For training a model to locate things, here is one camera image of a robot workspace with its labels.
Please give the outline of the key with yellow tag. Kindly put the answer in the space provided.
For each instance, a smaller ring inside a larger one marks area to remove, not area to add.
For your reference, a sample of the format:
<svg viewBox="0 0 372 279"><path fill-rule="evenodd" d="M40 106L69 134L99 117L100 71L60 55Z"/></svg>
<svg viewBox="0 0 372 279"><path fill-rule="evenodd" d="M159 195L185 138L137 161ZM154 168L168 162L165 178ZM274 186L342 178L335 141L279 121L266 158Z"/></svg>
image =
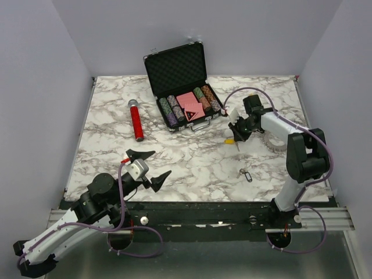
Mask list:
<svg viewBox="0 0 372 279"><path fill-rule="evenodd" d="M227 144L227 145L234 145L237 148L238 152L240 151L239 145L238 145L237 142L234 141L234 139L232 139L232 138L225 139L224 143Z"/></svg>

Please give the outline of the metal disc with keyrings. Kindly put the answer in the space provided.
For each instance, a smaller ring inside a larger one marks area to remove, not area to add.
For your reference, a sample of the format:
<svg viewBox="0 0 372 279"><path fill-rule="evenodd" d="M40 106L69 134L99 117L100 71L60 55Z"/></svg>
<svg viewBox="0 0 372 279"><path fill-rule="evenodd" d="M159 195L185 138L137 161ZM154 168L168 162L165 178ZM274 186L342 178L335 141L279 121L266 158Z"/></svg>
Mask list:
<svg viewBox="0 0 372 279"><path fill-rule="evenodd" d="M270 132L262 134L261 143L271 152L283 153L287 150L286 144Z"/></svg>

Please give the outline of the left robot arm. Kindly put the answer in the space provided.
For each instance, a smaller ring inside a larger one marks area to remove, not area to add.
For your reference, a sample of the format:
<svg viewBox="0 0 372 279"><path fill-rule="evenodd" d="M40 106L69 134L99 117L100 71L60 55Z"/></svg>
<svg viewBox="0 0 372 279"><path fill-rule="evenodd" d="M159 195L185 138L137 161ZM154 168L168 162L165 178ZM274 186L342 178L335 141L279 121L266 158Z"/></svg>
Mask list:
<svg viewBox="0 0 372 279"><path fill-rule="evenodd" d="M96 175L87 191L58 221L35 238L14 243L17 268L23 277L38 278L48 274L64 255L95 233L106 234L110 251L124 255L135 230L156 232L144 223L134 224L125 197L140 186L158 192L171 171L147 178L149 167L145 161L154 152L129 149L126 154L117 177L109 173Z"/></svg>

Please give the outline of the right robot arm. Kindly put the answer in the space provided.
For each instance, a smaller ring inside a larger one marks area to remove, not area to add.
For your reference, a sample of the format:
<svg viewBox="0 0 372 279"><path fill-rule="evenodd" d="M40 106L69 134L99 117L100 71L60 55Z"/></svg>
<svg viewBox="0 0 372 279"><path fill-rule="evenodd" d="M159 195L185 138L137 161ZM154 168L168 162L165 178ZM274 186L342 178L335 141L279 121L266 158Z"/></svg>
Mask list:
<svg viewBox="0 0 372 279"><path fill-rule="evenodd" d="M243 118L237 110L228 116L228 124L235 142L245 142L252 133L269 132L286 146L288 179L279 194L271 201L267 214L269 224L282 227L297 206L307 188L328 179L333 171L333 159L327 147L323 130L308 129L281 116L273 104L265 108L258 95L243 100L248 115Z"/></svg>

